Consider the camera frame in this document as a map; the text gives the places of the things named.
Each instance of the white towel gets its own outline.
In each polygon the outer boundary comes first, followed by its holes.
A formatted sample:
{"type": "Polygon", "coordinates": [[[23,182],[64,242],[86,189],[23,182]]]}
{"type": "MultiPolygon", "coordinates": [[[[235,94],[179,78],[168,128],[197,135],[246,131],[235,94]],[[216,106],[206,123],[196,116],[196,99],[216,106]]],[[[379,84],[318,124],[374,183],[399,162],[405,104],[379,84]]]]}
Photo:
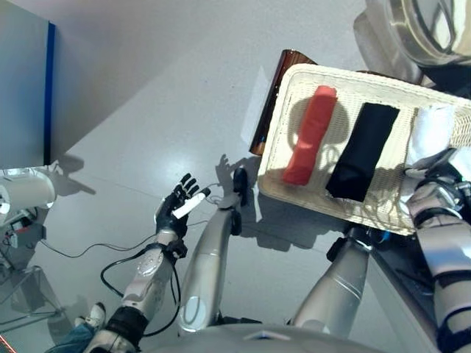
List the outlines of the white towel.
{"type": "MultiPolygon", "coordinates": [[[[438,104],[419,109],[409,139],[406,168],[448,147],[453,132],[454,115],[453,105],[438,104]]],[[[408,214],[406,202],[411,198],[418,182],[417,179],[404,177],[399,200],[399,207],[404,213],[408,214]]]]}

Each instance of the grey wall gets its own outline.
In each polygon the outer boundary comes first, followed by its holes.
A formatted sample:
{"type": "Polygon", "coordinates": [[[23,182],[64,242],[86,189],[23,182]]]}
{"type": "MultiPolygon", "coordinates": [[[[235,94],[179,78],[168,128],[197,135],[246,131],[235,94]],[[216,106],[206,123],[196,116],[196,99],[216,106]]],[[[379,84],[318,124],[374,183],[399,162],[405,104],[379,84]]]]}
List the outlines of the grey wall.
{"type": "Polygon", "coordinates": [[[0,168],[43,165],[48,21],[0,0],[0,168]]]}

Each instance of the red towel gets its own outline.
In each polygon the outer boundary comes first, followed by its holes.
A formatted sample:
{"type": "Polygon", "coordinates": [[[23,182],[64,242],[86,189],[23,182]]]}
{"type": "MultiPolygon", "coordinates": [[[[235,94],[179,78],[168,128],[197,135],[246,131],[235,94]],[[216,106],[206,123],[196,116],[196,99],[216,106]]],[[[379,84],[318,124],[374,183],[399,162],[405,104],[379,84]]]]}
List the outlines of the red towel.
{"type": "Polygon", "coordinates": [[[309,100],[308,109],[302,118],[298,141],[283,181],[295,185],[306,185],[316,164],[316,155],[322,138],[329,127],[333,108],[337,102],[335,88],[319,86],[309,100]]]}

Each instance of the black cloth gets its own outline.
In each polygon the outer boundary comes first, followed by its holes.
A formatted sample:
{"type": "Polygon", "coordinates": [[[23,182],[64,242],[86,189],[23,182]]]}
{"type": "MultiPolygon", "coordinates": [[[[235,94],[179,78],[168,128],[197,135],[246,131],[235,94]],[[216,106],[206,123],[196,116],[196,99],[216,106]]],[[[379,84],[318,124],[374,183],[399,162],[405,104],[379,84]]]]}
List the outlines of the black cloth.
{"type": "Polygon", "coordinates": [[[326,189],[333,197],[362,202],[399,110],[365,103],[326,189]]]}

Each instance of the wicker basket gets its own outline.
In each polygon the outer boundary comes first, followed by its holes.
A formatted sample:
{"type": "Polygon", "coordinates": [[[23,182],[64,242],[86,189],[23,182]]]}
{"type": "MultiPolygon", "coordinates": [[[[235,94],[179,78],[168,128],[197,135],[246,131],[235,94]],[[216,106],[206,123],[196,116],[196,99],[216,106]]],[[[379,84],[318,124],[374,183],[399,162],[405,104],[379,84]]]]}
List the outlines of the wicker basket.
{"type": "Polygon", "coordinates": [[[411,219],[398,207],[403,166],[414,117],[420,107],[456,106],[451,146],[471,146],[471,101],[396,79],[299,64],[290,68],[280,86],[269,135],[258,172],[262,193],[311,210],[401,235],[414,232],[411,219]],[[338,101],[306,186],[282,182],[297,142],[297,131],[310,97],[319,85],[337,89],[338,101]],[[350,138],[364,102],[387,104],[400,113],[376,165],[364,202],[334,199],[325,186],[350,138]]]}

